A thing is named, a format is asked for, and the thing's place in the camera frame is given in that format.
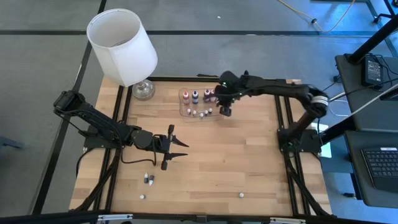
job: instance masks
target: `wooden table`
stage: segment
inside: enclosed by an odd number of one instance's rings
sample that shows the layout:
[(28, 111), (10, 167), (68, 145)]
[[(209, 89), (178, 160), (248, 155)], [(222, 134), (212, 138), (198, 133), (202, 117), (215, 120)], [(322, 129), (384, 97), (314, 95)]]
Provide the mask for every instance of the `wooden table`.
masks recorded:
[[(188, 156), (170, 161), (167, 171), (160, 169), (161, 162), (156, 167), (150, 162), (120, 162), (112, 212), (292, 215), (284, 160), (277, 143), (274, 96), (244, 97), (233, 104), (231, 117), (217, 121), (186, 122), (179, 114), (179, 89), (214, 88), (216, 84), (155, 82), (152, 99), (138, 101), (132, 97), (128, 124), (156, 134), (167, 134), (168, 126), (174, 124), (174, 133), (190, 147), (172, 145), (172, 152), (186, 152)], [(117, 84), (103, 80), (96, 108), (109, 117), (117, 91)], [(297, 121), (303, 108), (295, 99), (290, 102)], [(104, 149), (95, 149), (82, 160), (70, 208), (79, 206), (96, 185), (103, 154)], [(153, 159), (153, 153), (127, 147), (124, 158)], [(306, 186), (317, 202), (331, 212), (319, 160), (308, 153), (301, 153), (301, 158)], [(152, 186), (144, 183), (145, 173), (155, 175)], [(104, 208), (107, 191), (105, 187), (100, 208)], [(303, 212), (297, 186), (296, 194)]]

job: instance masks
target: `power adapter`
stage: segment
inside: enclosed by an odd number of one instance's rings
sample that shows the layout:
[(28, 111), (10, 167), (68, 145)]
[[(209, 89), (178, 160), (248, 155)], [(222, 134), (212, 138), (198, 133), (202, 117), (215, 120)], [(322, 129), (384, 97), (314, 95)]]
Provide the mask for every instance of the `power adapter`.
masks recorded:
[(380, 90), (383, 87), (383, 69), (376, 58), (365, 56), (362, 62), (362, 86), (371, 86), (375, 90)]

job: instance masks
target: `clear plastic tray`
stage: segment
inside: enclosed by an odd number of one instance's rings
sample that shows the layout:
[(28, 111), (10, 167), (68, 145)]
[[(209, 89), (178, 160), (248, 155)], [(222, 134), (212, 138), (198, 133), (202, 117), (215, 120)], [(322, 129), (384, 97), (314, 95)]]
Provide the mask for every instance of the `clear plastic tray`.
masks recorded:
[[(192, 103), (192, 93), (195, 91), (194, 89), (182, 88), (180, 91), (178, 91), (178, 98), (180, 99), (180, 115), (186, 118), (186, 121), (214, 121), (222, 118), (222, 116), (220, 116), (220, 109), (216, 107), (216, 101), (204, 101), (203, 97), (205, 95), (205, 90), (206, 89), (196, 89), (198, 92), (197, 104)], [(185, 105), (183, 103), (182, 96), (185, 91), (187, 91), (189, 94), (189, 105)], [(213, 110), (213, 112), (207, 116), (204, 116), (203, 118), (200, 118), (200, 113), (205, 114), (205, 110), (209, 110), (210, 108)]]

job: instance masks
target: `metal clamp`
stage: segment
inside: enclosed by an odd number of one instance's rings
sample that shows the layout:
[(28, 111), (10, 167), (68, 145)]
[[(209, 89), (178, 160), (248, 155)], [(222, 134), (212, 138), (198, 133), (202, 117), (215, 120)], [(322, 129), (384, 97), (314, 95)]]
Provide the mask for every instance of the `metal clamp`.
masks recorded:
[(296, 218), (274, 218), (271, 217), (270, 223), (281, 223), (281, 224), (305, 224), (305, 220)]
[(98, 221), (110, 221), (110, 220), (131, 220), (132, 214), (122, 214), (122, 215), (98, 215)]

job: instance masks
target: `white lamp shade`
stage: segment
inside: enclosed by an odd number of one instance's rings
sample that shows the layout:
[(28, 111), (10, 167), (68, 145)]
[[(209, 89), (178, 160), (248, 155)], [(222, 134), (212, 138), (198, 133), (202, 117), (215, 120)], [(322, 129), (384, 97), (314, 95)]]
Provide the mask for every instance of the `white lamp shade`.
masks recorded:
[(157, 55), (139, 17), (126, 9), (95, 16), (87, 37), (104, 75), (122, 86), (146, 79), (155, 70)]

